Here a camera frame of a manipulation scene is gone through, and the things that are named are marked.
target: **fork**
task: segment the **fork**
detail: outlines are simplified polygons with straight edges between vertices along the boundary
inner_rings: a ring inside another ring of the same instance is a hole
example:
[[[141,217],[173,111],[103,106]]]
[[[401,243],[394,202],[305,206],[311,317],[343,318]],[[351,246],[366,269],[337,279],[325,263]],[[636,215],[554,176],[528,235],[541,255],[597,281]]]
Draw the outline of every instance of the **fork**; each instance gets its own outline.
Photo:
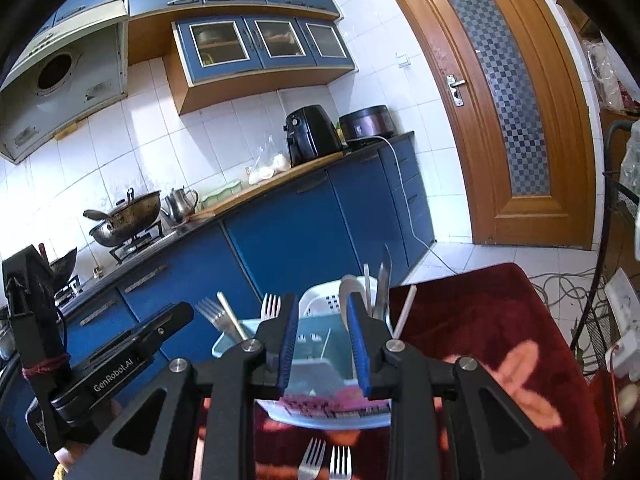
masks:
[[[312,438],[306,446],[305,455],[298,468],[298,480],[316,480],[322,467],[324,447],[326,442],[319,438]]]
[[[236,343],[242,342],[242,336],[238,333],[221,305],[209,298],[205,298],[196,303],[195,307],[219,332],[227,334]]]
[[[260,310],[260,321],[273,319],[280,313],[280,296],[275,294],[265,294],[262,300],[262,308]]]
[[[351,448],[334,446],[329,464],[329,480],[351,480]]]

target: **stove burner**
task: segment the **stove burner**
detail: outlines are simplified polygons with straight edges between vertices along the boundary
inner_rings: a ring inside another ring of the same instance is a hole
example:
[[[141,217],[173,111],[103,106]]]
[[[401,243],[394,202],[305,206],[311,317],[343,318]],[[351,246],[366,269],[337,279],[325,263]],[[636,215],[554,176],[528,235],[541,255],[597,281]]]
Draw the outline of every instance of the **stove burner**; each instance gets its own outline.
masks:
[[[154,228],[158,228],[157,233],[151,232]],[[113,248],[109,254],[114,257],[118,264],[124,262],[130,256],[139,253],[141,250],[149,247],[153,242],[162,238],[162,224],[159,220],[151,224],[141,233],[131,237],[129,240]]]

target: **wooden door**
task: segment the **wooden door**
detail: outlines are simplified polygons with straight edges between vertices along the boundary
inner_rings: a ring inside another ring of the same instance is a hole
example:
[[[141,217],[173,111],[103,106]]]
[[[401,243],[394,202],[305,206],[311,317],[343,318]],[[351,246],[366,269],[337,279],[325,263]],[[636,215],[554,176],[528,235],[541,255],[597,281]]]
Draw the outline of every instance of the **wooden door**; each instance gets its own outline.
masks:
[[[447,109],[474,242],[590,249],[588,109],[544,0],[396,1]]]

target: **kettle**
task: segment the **kettle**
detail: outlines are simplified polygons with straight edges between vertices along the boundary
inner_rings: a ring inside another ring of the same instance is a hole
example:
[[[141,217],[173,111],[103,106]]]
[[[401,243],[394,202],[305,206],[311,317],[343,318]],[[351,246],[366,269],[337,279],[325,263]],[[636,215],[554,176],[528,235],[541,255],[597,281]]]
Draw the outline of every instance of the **kettle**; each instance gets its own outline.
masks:
[[[189,193],[193,193],[195,195],[193,204],[187,199],[187,195]],[[193,189],[188,191],[185,191],[183,187],[180,189],[172,189],[171,193],[164,197],[164,201],[169,207],[169,212],[162,208],[161,212],[167,215],[174,222],[180,224],[196,211],[196,205],[199,199],[200,196],[198,195],[198,192]]]

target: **plastic bag on shelf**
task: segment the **plastic bag on shelf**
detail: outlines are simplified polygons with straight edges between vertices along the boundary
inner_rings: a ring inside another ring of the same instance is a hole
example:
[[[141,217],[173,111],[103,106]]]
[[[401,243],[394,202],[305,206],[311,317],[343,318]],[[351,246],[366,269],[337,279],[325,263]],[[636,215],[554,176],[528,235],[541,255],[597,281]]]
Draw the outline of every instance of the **plastic bag on shelf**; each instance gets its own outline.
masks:
[[[258,158],[249,172],[249,184],[258,184],[261,180],[269,180],[272,176],[291,169],[287,157],[279,153],[270,135],[263,146],[258,149]]]

